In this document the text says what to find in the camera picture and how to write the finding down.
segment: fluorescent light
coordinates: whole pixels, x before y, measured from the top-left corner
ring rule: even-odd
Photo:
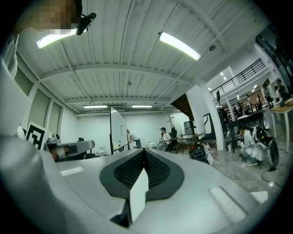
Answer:
[[[49,34],[45,37],[43,37],[41,40],[37,41],[37,46],[39,49],[55,42],[58,41],[60,39],[63,39],[65,37],[69,37],[72,35],[76,35],[76,29],[71,29],[69,32],[65,33],[65,34]]]
[[[201,55],[197,53],[193,48],[165,32],[161,33],[159,40],[181,50],[195,60],[198,60],[201,57]]]
[[[132,108],[152,108],[151,105],[132,105]]]
[[[89,108],[107,108],[106,105],[98,105],[98,106],[83,106],[83,108],[89,109]]]

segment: whiteboard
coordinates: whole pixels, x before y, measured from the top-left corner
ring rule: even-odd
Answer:
[[[110,124],[113,151],[117,150],[118,145],[121,147],[128,144],[126,119],[119,114],[113,107],[110,108]]]

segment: black railing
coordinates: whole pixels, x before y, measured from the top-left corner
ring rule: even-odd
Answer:
[[[233,77],[232,79],[226,81],[224,84],[212,90],[210,92],[212,98],[217,97],[217,91],[220,92],[220,95],[228,92],[230,89],[238,86],[240,83],[245,82],[245,80],[247,80],[249,77],[259,72],[264,67],[265,65],[259,58],[256,62],[254,62],[252,65],[250,65],[248,68],[246,68],[242,72],[240,72],[237,76]]]

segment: window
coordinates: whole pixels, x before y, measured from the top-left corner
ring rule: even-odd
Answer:
[[[51,133],[57,133],[58,131],[58,121],[60,115],[61,107],[53,103],[50,120],[49,120],[49,131]]]
[[[26,95],[28,95],[28,93],[32,87],[32,84],[19,71],[17,71],[14,80],[19,85],[19,87],[22,89],[22,91]]]
[[[33,122],[39,126],[44,127],[49,102],[50,99],[40,90],[38,90],[32,103],[28,122]]]

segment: staircase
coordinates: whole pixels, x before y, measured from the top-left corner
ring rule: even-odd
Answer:
[[[186,94],[183,94],[180,98],[171,103],[171,105],[187,115],[191,121],[194,121]]]

